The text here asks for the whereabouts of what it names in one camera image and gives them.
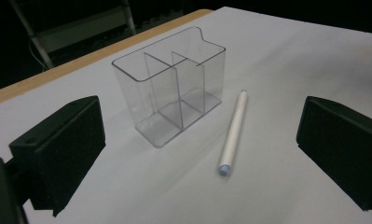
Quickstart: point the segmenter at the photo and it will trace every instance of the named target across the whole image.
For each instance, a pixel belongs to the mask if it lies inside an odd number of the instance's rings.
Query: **white marker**
[[[236,147],[238,144],[239,132],[241,131],[241,124],[243,121],[244,109],[247,103],[247,91],[241,91],[238,96],[238,101],[235,107],[234,117],[232,118],[231,126],[227,137],[226,144],[224,145],[223,155],[221,157],[220,165],[218,166],[218,173],[226,176],[234,160]]]

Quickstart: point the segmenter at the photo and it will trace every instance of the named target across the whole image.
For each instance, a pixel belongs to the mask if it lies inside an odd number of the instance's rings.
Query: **clear plastic container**
[[[112,62],[135,128],[154,147],[221,103],[225,51],[191,27]]]

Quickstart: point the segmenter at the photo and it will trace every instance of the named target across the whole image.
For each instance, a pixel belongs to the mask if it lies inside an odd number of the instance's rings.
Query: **white tabletop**
[[[227,49],[223,103],[164,148],[132,126],[111,62],[190,26]],[[217,173],[236,97],[249,92],[229,177]],[[45,223],[372,223],[305,153],[296,131],[305,98],[372,118],[372,34],[224,7],[0,104],[0,157],[54,111],[98,95],[107,146],[57,217]]]

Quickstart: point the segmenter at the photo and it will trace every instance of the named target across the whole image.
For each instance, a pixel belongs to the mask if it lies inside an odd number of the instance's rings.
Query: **table edge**
[[[129,48],[156,35],[163,34],[167,31],[170,31],[171,29],[174,29],[180,25],[193,21],[197,18],[205,16],[211,12],[213,11],[210,9],[199,9],[197,11],[186,14],[180,18],[177,18],[173,21],[168,21],[150,30],[131,36],[127,39],[118,41],[117,43],[107,46],[103,49],[98,49],[90,54],[74,59],[69,63],[64,63],[46,72],[37,74],[33,77],[26,78],[23,81],[4,87],[3,89],[0,90],[0,104],[13,97],[22,95],[27,91],[31,91],[39,86],[45,85],[59,77],[63,77],[91,63],[95,63],[107,56],[110,56],[121,50]]]

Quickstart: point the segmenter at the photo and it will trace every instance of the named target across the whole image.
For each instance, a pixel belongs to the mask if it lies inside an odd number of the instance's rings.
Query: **dark background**
[[[119,0],[17,0],[28,21],[38,31],[47,30],[99,13]],[[134,22],[144,21],[171,9],[185,14],[200,8],[236,7],[258,13],[309,21],[372,33],[372,0],[129,0]],[[29,51],[29,37],[7,0],[0,0],[0,88],[42,72]]]

